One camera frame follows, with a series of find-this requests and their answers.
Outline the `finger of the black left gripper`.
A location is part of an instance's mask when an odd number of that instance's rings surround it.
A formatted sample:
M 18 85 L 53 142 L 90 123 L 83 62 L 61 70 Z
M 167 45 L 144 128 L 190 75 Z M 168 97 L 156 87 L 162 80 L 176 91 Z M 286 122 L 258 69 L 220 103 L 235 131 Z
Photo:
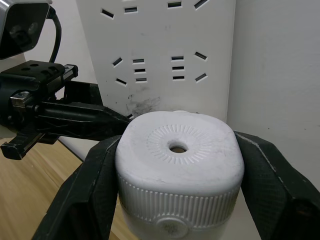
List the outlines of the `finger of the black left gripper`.
M 103 105 L 98 84 L 88 82 L 68 81 L 64 87 L 63 100 L 66 103 Z
M 34 112 L 37 131 L 92 141 L 122 135 L 130 119 L 103 105 L 41 102 Z

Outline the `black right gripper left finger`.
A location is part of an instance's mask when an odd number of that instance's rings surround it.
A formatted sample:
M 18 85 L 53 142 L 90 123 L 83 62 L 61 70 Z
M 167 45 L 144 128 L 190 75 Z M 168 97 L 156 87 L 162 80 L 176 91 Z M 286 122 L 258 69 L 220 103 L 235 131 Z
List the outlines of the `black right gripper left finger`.
M 107 240 L 118 197 L 115 153 L 119 135 L 93 146 L 61 185 L 34 240 Z

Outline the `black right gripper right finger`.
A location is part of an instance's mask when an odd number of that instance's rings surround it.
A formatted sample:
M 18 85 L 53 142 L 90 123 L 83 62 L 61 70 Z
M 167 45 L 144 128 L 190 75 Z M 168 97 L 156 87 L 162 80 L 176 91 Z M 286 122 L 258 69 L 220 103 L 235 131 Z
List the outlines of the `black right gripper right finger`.
M 244 161 L 241 189 L 263 240 L 318 240 L 320 192 L 260 137 L 235 136 Z

